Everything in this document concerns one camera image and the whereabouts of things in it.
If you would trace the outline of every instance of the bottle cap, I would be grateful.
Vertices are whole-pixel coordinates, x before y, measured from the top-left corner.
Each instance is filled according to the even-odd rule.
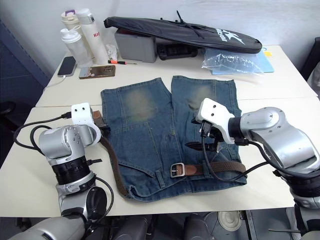
[[[62,21],[65,22],[72,22],[72,21],[78,21],[78,18],[76,16],[76,11],[74,9],[64,11],[61,13]]]
[[[92,24],[95,21],[94,16],[90,12],[89,8],[83,8],[79,11],[76,11],[76,15],[81,24]]]
[[[60,34],[62,41],[66,44],[71,44],[81,39],[81,35],[75,29],[68,30],[64,28],[61,29]]]

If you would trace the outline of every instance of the white water bottle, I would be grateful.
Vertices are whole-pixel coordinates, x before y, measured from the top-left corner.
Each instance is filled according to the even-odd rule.
[[[70,50],[79,68],[92,67],[93,62],[81,35],[75,30],[66,28],[60,31],[61,39]]]
[[[98,65],[108,64],[109,56],[90,10],[88,8],[81,9],[76,11],[76,15],[94,55],[94,62]]]
[[[64,11],[63,13],[61,13],[61,21],[63,22],[63,24],[66,26],[68,30],[71,30],[79,26],[75,30],[81,35],[85,48],[88,50],[89,54],[93,57],[94,54],[92,53],[89,43],[84,33],[82,32],[79,20],[76,16],[76,11],[74,9]]]

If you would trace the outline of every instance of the phone case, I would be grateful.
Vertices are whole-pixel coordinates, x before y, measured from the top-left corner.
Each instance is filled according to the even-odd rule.
[[[116,66],[92,66],[81,68],[79,78],[80,79],[94,79],[94,78],[105,78],[114,77],[116,75]]]

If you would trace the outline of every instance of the jeans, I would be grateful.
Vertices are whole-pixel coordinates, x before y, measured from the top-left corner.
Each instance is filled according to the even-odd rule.
[[[241,115],[233,80],[191,79],[174,76],[172,94],[161,78],[101,92],[103,119],[110,127],[108,138],[118,158],[126,198],[152,202],[184,193],[216,191],[246,184],[241,177],[222,182],[209,174],[202,151],[186,147],[200,142],[200,125],[191,123],[204,98]],[[219,154],[207,152],[209,160],[240,161],[238,146],[222,142]],[[203,175],[171,178],[172,164],[202,164]],[[219,172],[224,179],[237,172]]]

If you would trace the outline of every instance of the smartphone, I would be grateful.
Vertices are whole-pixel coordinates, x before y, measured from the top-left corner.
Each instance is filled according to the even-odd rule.
[[[114,77],[115,75],[116,75],[115,65],[92,66],[92,67],[81,68],[79,78],[93,79],[93,78]]]
[[[77,63],[73,56],[66,56],[61,64],[61,67],[58,71],[58,77],[72,76],[76,70]]]

